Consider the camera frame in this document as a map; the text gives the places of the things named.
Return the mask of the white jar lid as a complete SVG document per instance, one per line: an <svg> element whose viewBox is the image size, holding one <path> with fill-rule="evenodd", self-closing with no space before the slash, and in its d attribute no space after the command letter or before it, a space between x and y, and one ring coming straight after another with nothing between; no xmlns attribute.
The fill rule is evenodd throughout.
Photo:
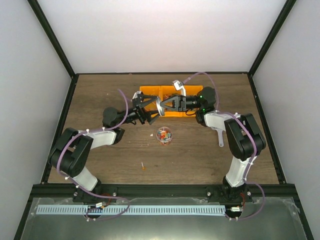
<svg viewBox="0 0 320 240"><path fill-rule="evenodd" d="M161 99L159 96L157 96L156 98L156 107L157 107L157 110L158 110L158 113L161 117L164 117L165 116L165 109L161 106Z"/></svg>

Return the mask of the clear plastic jar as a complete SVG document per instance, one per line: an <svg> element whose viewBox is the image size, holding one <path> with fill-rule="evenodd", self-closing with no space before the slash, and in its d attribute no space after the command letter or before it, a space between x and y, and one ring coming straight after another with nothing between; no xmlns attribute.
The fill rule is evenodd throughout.
<svg viewBox="0 0 320 240"><path fill-rule="evenodd" d="M163 126L160 127L156 132L156 138L161 145L169 145L173 139L172 131L169 127Z"/></svg>

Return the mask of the white slotted scoop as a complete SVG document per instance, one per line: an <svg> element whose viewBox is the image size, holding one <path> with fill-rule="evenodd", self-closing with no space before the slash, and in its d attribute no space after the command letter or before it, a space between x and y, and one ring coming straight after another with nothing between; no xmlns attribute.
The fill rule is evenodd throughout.
<svg viewBox="0 0 320 240"><path fill-rule="evenodd" d="M224 147L224 137L223 137L223 132L225 131L225 129L221 129L221 128L217 128L217 127L212 127L212 130L217 132L217 136L218 136L218 144L219 146L222 148Z"/></svg>

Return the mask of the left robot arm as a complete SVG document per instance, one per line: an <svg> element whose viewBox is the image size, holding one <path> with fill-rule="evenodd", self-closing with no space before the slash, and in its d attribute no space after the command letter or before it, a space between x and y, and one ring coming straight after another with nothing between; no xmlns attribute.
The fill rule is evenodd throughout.
<svg viewBox="0 0 320 240"><path fill-rule="evenodd" d="M58 138L48 155L48 163L56 168L59 174L72 180L76 187L85 189L84 195L89 201L97 202L102 196L102 189L97 186L98 178L86 168L90 150L102 146L115 145L122 139L125 130L122 124L150 125L165 114L160 106L159 96L146 95L137 91L133 95L132 107L125 100L125 110L119 111L107 107L102 113L102 127L98 129L76 130L68 127Z"/></svg>

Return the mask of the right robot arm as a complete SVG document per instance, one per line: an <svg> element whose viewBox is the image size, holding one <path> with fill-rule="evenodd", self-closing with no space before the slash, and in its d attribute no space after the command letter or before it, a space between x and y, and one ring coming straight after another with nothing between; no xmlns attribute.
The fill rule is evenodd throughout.
<svg viewBox="0 0 320 240"><path fill-rule="evenodd" d="M266 147L266 140L251 113L232 114L218 111L216 91L204 87L196 95L174 94L163 101L157 101L160 114L167 109L172 112L195 110L198 124L218 133L219 144L223 145L226 134L232 161L228 173L223 178L222 195L229 202L240 196L240 189L247 183L248 172L255 159Z"/></svg>

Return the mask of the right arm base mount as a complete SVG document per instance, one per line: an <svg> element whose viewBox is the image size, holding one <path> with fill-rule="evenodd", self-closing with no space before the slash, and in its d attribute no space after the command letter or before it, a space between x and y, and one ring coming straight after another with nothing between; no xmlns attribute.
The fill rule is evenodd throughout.
<svg viewBox="0 0 320 240"><path fill-rule="evenodd" d="M247 186L230 187L225 184L213 184L205 188L207 198L211 202L219 203L240 203L242 200L245 202L252 202L252 197L247 195Z"/></svg>

